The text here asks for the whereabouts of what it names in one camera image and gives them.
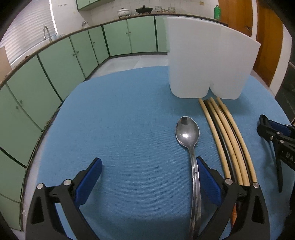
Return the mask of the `wooden door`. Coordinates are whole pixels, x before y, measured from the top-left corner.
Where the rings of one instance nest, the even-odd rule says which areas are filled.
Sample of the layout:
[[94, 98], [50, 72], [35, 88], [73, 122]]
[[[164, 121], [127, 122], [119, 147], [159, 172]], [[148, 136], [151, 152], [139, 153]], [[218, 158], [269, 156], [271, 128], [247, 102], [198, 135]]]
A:
[[251, 37], [253, 26], [253, 7], [251, 0], [219, 0], [221, 22]]
[[280, 59], [283, 24], [266, 1], [257, 1], [258, 30], [256, 41], [261, 44], [254, 71], [269, 87]]

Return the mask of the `beige wooden chopstick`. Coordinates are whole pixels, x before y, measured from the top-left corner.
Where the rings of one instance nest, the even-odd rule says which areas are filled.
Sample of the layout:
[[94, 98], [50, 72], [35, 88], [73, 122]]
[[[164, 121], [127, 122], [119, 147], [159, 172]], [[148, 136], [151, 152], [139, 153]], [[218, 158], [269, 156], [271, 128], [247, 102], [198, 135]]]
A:
[[206, 100], [206, 103], [208, 103], [209, 108], [211, 109], [218, 127], [225, 139], [226, 146], [228, 147], [228, 151], [230, 153], [230, 159], [232, 160], [233, 169], [235, 170], [235, 175], [237, 176], [237, 182], [241, 186], [250, 186], [242, 153], [238, 147], [237, 140], [233, 135], [228, 121], [212, 97], [209, 100]]

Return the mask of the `white window blind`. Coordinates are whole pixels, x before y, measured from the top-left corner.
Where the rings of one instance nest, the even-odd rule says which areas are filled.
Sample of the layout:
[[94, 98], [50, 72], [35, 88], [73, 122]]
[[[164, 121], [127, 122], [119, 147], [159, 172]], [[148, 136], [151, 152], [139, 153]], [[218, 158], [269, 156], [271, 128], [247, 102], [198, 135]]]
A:
[[51, 37], [56, 34], [51, 1], [31, 1], [16, 16], [1, 40], [1, 47], [5, 47], [9, 63], [44, 40], [44, 26], [48, 27]]

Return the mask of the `white plastic utensil holder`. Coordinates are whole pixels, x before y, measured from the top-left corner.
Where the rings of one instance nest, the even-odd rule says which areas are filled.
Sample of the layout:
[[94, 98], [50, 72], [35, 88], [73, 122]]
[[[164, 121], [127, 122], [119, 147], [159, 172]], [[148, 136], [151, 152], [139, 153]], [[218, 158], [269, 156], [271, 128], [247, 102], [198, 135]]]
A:
[[171, 92], [182, 99], [211, 91], [236, 100], [242, 93], [261, 46], [253, 38], [219, 23], [196, 18], [165, 20]]

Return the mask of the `glass jars on counter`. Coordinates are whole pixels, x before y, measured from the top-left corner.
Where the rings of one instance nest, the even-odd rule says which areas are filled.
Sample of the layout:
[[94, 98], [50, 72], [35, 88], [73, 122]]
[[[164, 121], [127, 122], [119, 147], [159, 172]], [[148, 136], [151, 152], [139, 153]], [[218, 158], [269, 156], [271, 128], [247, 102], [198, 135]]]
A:
[[155, 6], [155, 13], [176, 13], [176, 8], [174, 6], [168, 6], [167, 8]]

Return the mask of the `left wooden door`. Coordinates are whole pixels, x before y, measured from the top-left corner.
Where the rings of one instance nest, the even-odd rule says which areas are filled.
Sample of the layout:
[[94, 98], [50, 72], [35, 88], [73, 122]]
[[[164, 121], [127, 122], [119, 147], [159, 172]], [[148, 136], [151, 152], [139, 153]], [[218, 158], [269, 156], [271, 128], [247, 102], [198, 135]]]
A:
[[221, 22], [251, 37], [253, 26], [253, 7], [251, 0], [219, 0]]

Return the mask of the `right wooden door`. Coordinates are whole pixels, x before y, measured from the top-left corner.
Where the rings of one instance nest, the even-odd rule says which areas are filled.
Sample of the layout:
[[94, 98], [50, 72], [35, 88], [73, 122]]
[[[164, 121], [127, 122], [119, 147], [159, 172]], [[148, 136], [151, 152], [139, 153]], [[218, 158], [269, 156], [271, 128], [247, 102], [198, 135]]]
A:
[[257, 1], [258, 30], [256, 41], [261, 44], [254, 71], [269, 87], [280, 59], [283, 24], [266, 1]]

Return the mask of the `plain beige bamboo chopstick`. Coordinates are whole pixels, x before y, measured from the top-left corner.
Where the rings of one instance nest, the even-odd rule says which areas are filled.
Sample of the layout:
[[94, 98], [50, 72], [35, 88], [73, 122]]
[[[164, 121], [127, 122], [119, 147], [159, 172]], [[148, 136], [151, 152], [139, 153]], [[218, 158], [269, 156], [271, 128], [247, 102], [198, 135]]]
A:
[[251, 174], [251, 181], [254, 183], [254, 182], [258, 182], [258, 179], [256, 177], [256, 172], [254, 170], [254, 165], [253, 165], [253, 162], [251, 160], [251, 156], [249, 154], [249, 151], [247, 149], [247, 146], [244, 142], [244, 139], [242, 137], [242, 134], [240, 133], [240, 130], [239, 128], [237, 127], [237, 124], [235, 123], [235, 120], [233, 119], [232, 117], [232, 114], [230, 113], [230, 111], [228, 110], [227, 106], [221, 101], [221, 99], [219, 97], [216, 98], [216, 100], [218, 101], [219, 103], [219, 106], [222, 108], [222, 110], [224, 111], [226, 117], [228, 118], [228, 120], [230, 121], [233, 129], [234, 129], [234, 132], [236, 133], [237, 135], [237, 138], [239, 140], [239, 143], [242, 147], [242, 151], [246, 157], [246, 161], [247, 161], [247, 166], [249, 168], [249, 171], [250, 171], [250, 174]]

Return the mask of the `white cooking pot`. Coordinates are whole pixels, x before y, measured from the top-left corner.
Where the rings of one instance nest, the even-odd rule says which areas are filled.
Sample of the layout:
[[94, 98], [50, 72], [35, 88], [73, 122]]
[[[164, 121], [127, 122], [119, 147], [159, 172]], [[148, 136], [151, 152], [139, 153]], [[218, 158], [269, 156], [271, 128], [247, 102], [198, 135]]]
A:
[[130, 9], [128, 8], [121, 8], [117, 11], [117, 16], [119, 18], [125, 18], [131, 16]]

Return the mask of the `chrome sink faucet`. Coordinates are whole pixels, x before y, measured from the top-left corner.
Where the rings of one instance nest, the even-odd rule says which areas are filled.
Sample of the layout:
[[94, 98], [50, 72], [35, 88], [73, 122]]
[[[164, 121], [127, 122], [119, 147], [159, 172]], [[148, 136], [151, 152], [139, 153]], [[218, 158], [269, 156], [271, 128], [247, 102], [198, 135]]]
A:
[[52, 38], [51, 38], [51, 34], [49, 32], [49, 29], [47, 26], [43, 27], [43, 34], [44, 34], [44, 40], [49, 40], [49, 42], [53, 42]]

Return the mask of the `beige chopstick red patterned end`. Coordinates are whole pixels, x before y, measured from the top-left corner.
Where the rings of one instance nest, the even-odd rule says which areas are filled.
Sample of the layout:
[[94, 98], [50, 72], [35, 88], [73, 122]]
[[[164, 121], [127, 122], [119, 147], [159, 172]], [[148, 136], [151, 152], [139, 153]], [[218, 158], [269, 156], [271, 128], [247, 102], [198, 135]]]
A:
[[229, 168], [227, 166], [227, 162], [226, 162], [226, 158], [225, 158], [225, 154], [223, 152], [223, 148], [221, 146], [221, 142], [218, 138], [218, 134], [217, 134], [217, 131], [216, 131], [216, 128], [214, 127], [214, 123], [211, 119], [211, 116], [209, 114], [209, 111], [207, 110], [207, 107], [205, 106], [204, 104], [204, 101], [205, 100], [202, 100], [202, 98], [199, 99], [199, 103], [200, 103], [200, 106], [204, 112], [204, 115], [206, 117], [206, 120], [207, 120], [207, 123], [209, 124], [209, 128], [211, 130], [211, 133], [213, 135], [213, 138], [214, 138], [214, 142], [216, 144], [216, 147], [217, 147], [217, 150], [218, 150], [218, 155], [220, 157], [220, 161], [221, 161], [221, 165], [222, 165], [222, 168], [223, 168], [223, 173], [225, 175], [225, 178], [226, 179], [231, 179], [232, 180], [232, 177], [230, 175], [230, 171], [229, 171]]

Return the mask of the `green kitchen cabinets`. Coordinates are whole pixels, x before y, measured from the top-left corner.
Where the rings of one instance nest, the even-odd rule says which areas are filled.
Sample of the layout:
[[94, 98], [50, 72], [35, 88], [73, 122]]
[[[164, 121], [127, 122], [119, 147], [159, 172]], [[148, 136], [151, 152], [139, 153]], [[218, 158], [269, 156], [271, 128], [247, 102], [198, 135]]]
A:
[[113, 0], [76, 0], [78, 11], [88, 11], [101, 5], [108, 4]]
[[1, 81], [1, 215], [20, 230], [23, 185], [48, 121], [113, 57], [166, 54], [164, 19], [147, 14], [78, 30], [26, 57]]

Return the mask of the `blue table cloth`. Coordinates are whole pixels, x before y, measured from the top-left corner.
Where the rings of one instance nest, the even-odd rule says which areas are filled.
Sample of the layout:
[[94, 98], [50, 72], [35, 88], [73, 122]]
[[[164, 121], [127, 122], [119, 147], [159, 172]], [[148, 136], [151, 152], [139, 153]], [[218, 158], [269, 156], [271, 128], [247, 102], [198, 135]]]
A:
[[176, 140], [176, 123], [199, 125], [197, 156], [223, 174], [218, 150], [198, 99], [169, 87], [168, 67], [139, 68], [93, 78], [66, 98], [39, 154], [26, 239], [49, 239], [46, 212], [58, 216], [63, 236], [75, 239], [52, 188], [71, 188], [78, 172], [95, 168], [92, 191], [79, 207], [99, 239], [188, 239], [192, 169]]

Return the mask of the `silver metal spoon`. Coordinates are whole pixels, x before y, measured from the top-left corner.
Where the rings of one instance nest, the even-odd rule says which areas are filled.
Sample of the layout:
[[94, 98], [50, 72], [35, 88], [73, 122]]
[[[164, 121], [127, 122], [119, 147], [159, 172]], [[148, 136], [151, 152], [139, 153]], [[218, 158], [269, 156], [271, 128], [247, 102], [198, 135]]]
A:
[[199, 126], [189, 116], [181, 117], [176, 124], [176, 139], [179, 144], [188, 149], [192, 168], [192, 207], [190, 214], [189, 239], [199, 235], [202, 200], [200, 193], [199, 166], [195, 156], [195, 145], [199, 140]]

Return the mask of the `green upper kitchen cabinets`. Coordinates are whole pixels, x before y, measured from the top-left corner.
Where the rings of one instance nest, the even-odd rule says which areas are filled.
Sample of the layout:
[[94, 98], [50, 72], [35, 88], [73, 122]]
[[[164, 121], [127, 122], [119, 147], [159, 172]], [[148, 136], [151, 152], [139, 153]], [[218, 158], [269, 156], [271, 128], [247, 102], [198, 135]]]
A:
[[113, 0], [76, 0], [78, 11], [88, 11], [101, 5], [108, 4]]

